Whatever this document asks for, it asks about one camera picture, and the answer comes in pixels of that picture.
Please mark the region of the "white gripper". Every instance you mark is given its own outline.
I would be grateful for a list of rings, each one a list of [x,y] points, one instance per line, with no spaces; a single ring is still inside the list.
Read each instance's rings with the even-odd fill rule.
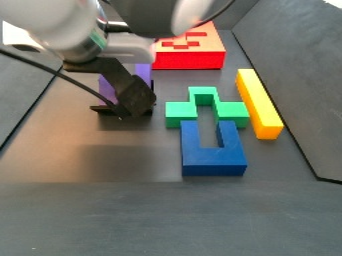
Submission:
[[[35,42],[26,30],[5,22],[3,44],[21,51],[57,55],[63,61],[71,63],[86,63],[97,57],[117,58],[122,63],[152,64],[156,61],[154,40],[126,32],[110,33],[106,47],[102,50],[85,48],[61,52],[45,48]]]

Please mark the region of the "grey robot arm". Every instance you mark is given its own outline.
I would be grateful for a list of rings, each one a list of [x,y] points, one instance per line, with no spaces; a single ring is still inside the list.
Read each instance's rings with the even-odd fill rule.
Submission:
[[[98,57],[153,63],[154,41],[209,22],[216,0],[0,0],[0,20],[31,48],[71,63]]]

